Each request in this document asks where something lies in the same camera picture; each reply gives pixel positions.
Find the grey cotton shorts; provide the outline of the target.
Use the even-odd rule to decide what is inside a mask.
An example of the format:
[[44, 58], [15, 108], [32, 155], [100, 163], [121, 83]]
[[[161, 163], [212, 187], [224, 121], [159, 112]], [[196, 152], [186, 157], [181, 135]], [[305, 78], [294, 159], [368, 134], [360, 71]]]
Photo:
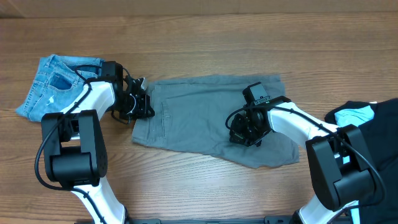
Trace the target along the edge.
[[132, 141], [218, 157], [255, 169], [297, 163], [298, 145], [283, 134], [267, 134], [259, 147], [229, 141], [225, 121], [245, 104], [242, 91], [257, 82], [273, 98], [285, 93], [279, 75], [210, 75], [153, 82], [147, 94], [155, 115], [135, 122]]

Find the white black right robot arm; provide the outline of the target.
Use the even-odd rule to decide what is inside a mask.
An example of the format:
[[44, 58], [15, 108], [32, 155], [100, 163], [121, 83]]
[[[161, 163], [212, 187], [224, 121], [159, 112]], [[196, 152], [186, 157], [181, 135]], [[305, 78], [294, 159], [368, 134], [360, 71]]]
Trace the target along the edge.
[[359, 223], [360, 200], [384, 189], [359, 128], [320, 121], [284, 96], [246, 101], [226, 119], [231, 142], [253, 146], [271, 132], [287, 136], [306, 150], [315, 192], [293, 215], [264, 223]]

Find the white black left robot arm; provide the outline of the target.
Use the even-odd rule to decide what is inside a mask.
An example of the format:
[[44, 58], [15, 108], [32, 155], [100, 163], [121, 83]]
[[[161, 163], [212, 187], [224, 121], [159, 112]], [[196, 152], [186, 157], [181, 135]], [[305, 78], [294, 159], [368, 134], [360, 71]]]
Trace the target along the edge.
[[129, 125], [153, 117], [155, 111], [145, 78], [133, 78], [115, 61], [95, 69], [100, 74], [82, 79], [83, 91], [69, 106], [43, 116], [35, 176], [48, 189], [75, 194], [93, 223], [133, 223], [106, 178], [108, 155], [100, 119], [106, 112], [118, 112], [113, 119]]

